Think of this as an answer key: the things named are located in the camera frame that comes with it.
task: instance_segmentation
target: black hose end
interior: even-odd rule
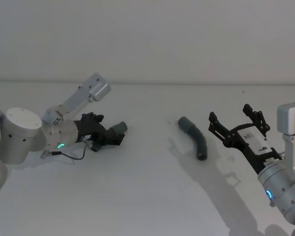
[[[197,159],[200,160],[200,161],[205,161],[207,159],[207,155],[203,154],[203,153],[199,153],[197,155]]]
[[[185,132],[188,133],[189,129],[195,124],[192,123],[187,117],[181,117],[178,120],[179,127]]]
[[[118,134],[123,134],[125,133],[126,131],[128,130],[128,127],[126,125],[125,122],[120,122],[118,124],[115,124],[114,126],[110,127],[107,132],[110,134],[112,132],[115,133],[115,135],[118,135]]]

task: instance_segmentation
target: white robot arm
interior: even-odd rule
[[[277,129],[283,133],[285,154],[279,154],[266,138],[270,126],[262,112],[254,112],[246,104],[244,113],[252,120],[228,130],[212,112],[211,131],[228,148],[239,149],[258,175],[272,207],[277,207],[285,219],[295,225],[295,103],[277,109]]]
[[[49,150],[83,141],[91,142],[93,151],[104,145],[120,145],[127,130],[124,122],[106,130],[100,124],[103,115],[89,113],[83,114],[81,120],[73,120],[88,103],[100,101],[110,90],[109,83],[95,73],[42,118],[23,108],[11,108],[5,114],[0,110],[0,189],[7,176],[5,164],[23,163],[30,151],[46,150],[45,157],[62,154]]]

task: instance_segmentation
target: rubber hose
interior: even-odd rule
[[[187,117],[181,117],[178,121],[179,127],[188,134],[197,145],[197,159],[207,159],[207,141],[201,131]]]
[[[126,132],[128,129],[127,125],[125,122],[120,122],[118,124],[115,124],[114,126],[110,127],[106,133],[108,135],[118,135],[118,134],[123,134]]]

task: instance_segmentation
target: wire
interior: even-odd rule
[[[72,159],[72,160],[77,160],[77,161],[79,161],[79,160],[82,160],[82,159],[85,157],[85,151],[86,151],[86,149],[87,149],[87,146],[85,145],[85,146],[84,146],[84,150],[83,150],[83,155],[82,155],[81,158],[75,158],[75,157],[69,156],[69,155],[67,155],[67,154],[65,154],[65,153],[62,153],[61,151],[52,151],[52,152],[51,152],[51,156],[55,156],[55,155],[63,155],[63,156],[66,156],[66,157],[68,157],[68,158],[70,158],[70,159]]]

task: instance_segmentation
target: white table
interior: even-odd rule
[[[41,116],[76,87],[0,82],[0,108],[21,106]],[[295,87],[113,85],[84,113],[104,114],[106,127],[125,121],[122,145],[88,151],[82,161],[31,153],[9,166],[0,236],[290,235],[294,226],[269,206],[244,156],[207,129],[211,111],[228,128],[250,122],[241,111],[249,103],[263,111],[268,138],[283,151],[276,108],[292,101]],[[177,126],[181,116],[205,134],[208,160],[195,159],[193,143]]]

